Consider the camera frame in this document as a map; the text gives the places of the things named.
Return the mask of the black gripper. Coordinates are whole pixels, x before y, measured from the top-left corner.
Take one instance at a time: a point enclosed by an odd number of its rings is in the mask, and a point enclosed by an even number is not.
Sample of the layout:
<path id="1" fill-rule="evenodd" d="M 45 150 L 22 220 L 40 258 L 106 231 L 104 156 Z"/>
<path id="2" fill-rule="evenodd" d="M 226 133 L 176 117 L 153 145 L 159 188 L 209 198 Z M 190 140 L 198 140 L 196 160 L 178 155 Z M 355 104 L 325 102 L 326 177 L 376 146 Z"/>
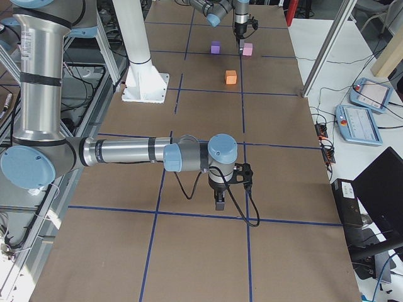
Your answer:
<path id="1" fill-rule="evenodd" d="M 215 182 L 212 179 L 209 179 L 208 183 L 214 191 L 215 210 L 223 211 L 225 209 L 225 192 L 228 189 L 228 185 Z"/>
<path id="2" fill-rule="evenodd" d="M 238 48 L 239 48 L 239 54 L 243 54 L 244 50 L 244 39 L 245 39 L 245 33 L 247 31 L 247 23 L 234 23 L 234 34 L 236 36 L 236 39 L 238 40 Z"/>

